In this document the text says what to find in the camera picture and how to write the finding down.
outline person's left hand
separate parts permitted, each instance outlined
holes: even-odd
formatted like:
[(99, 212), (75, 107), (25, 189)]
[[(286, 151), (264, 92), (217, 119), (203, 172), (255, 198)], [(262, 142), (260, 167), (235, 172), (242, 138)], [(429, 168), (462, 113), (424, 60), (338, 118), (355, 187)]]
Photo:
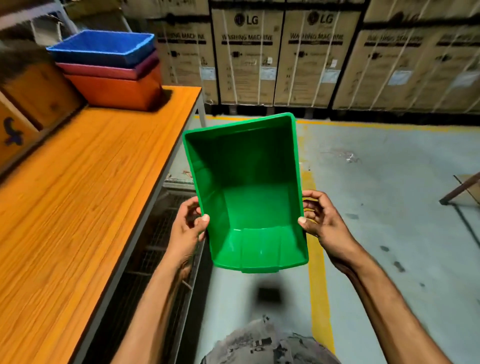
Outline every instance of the person's left hand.
[(177, 217), (173, 221), (170, 241), (163, 259), (177, 264), (178, 268), (189, 261), (197, 242), (203, 240), (205, 229), (210, 221), (207, 214), (202, 217), (200, 215), (197, 196), (180, 205)]

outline blue plastic bin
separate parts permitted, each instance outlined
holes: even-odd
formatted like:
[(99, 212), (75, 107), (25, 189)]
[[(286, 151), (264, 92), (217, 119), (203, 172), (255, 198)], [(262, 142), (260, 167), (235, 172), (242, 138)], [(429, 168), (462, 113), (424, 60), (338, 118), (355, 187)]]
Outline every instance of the blue plastic bin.
[(48, 47), (55, 62), (134, 68), (155, 49), (153, 34), (84, 30)]

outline person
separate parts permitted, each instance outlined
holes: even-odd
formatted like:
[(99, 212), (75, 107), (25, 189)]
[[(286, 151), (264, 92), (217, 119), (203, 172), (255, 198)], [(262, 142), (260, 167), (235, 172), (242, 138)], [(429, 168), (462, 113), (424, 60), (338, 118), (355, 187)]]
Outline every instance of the person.
[[(451, 364), (423, 329), (401, 293), (376, 261), (355, 240), (328, 196), (303, 191), (304, 217), (298, 223), (318, 238), (334, 266), (353, 284), (388, 364)], [(181, 280), (189, 273), (195, 245), (210, 217), (201, 216), (198, 198), (181, 204), (168, 248), (137, 306), (112, 364), (158, 363), (166, 320)], [(313, 338), (282, 334), (268, 317), (253, 321), (219, 341), (205, 364), (337, 364), (339, 360)]]

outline green bin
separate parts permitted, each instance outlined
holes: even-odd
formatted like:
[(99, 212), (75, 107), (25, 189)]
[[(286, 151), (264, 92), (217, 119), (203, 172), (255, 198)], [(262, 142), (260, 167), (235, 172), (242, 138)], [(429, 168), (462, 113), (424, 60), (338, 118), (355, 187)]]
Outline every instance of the green bin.
[(273, 273), (308, 263), (295, 117), (186, 131), (183, 144), (217, 267)]

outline yellow line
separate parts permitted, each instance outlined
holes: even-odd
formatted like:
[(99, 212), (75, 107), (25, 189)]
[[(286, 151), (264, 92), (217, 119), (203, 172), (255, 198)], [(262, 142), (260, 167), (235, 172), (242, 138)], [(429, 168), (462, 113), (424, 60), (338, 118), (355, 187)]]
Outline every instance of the yellow line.
[[(304, 150), (304, 137), (299, 136), (299, 150)], [(315, 190), (312, 172), (301, 171), (302, 189)], [(315, 340), (335, 353), (332, 325), (330, 323), (330, 304), (328, 301), (327, 280), (325, 275), (324, 251), (318, 239), (307, 234), (308, 274), (310, 278), (310, 303), (312, 306), (312, 334)]]
[[(207, 116), (207, 120), (227, 120), (227, 121), (246, 121), (253, 118), (245, 118), (241, 116)], [(373, 122), (359, 122), (359, 121), (311, 121), (306, 119), (297, 119), (298, 124), (313, 124), (313, 125), (332, 125), (332, 126), (346, 126), (353, 128), (374, 128), (387, 130), (423, 130), (429, 132), (480, 132), (480, 127), (477, 126), (433, 126), (433, 125), (410, 125), (410, 124), (381, 124)]]

